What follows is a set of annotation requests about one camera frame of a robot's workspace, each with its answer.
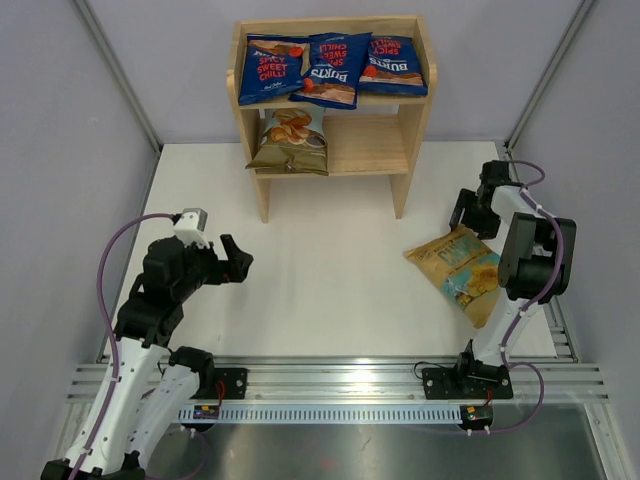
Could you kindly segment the tan kettle chips bag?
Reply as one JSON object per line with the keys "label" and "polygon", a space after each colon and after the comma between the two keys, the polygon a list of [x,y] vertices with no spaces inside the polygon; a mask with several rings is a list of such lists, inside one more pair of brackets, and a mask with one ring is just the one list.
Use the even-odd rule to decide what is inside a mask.
{"label": "tan kettle chips bag", "polygon": [[500,256],[475,233],[459,225],[447,235],[410,249],[414,264],[476,329],[483,328],[499,294]]}

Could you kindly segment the light blue cassava chips bag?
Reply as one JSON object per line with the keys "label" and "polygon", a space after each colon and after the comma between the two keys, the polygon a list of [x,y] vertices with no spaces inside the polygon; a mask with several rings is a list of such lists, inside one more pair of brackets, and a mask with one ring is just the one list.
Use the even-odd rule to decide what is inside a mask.
{"label": "light blue cassava chips bag", "polygon": [[267,109],[259,148],[247,170],[328,176],[323,107]]}

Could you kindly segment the blue Burts chips bag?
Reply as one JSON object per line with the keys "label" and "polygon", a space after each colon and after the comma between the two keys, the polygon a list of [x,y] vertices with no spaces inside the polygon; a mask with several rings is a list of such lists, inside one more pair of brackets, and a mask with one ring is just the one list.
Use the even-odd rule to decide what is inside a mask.
{"label": "blue Burts chips bag", "polygon": [[261,103],[301,90],[308,47],[309,38],[304,36],[248,35],[239,105]]}
{"label": "blue Burts chips bag", "polygon": [[402,96],[426,96],[428,86],[410,37],[372,35],[360,91]]}
{"label": "blue Burts chips bag", "polygon": [[309,69],[303,75],[302,88],[292,93],[289,100],[355,110],[370,39],[370,32],[311,35]]}

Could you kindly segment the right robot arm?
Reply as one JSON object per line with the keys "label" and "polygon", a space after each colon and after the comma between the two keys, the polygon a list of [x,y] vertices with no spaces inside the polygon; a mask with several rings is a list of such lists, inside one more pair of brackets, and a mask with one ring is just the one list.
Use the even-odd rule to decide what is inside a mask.
{"label": "right robot arm", "polygon": [[450,370],[445,389],[453,398],[511,399],[508,362],[527,322],[569,284],[576,222],[552,215],[530,195],[528,184],[511,178],[510,163],[492,160],[482,166],[477,190],[462,189],[449,227],[470,228],[481,240],[508,226],[497,269],[497,304],[487,324],[470,340]]}

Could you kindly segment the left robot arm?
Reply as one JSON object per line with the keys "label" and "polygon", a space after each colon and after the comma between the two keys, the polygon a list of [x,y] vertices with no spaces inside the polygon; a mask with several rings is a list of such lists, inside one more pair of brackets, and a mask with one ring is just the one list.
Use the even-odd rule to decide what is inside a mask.
{"label": "left robot arm", "polygon": [[63,458],[46,463],[44,479],[142,479],[169,425],[191,400],[210,400],[218,417],[225,400],[246,392],[244,368],[216,369],[211,353],[182,346],[170,350],[186,300],[204,285],[243,282],[253,262],[232,236],[221,238],[219,259],[211,243],[177,237],[153,242],[121,306],[111,335],[111,369],[89,415]]}

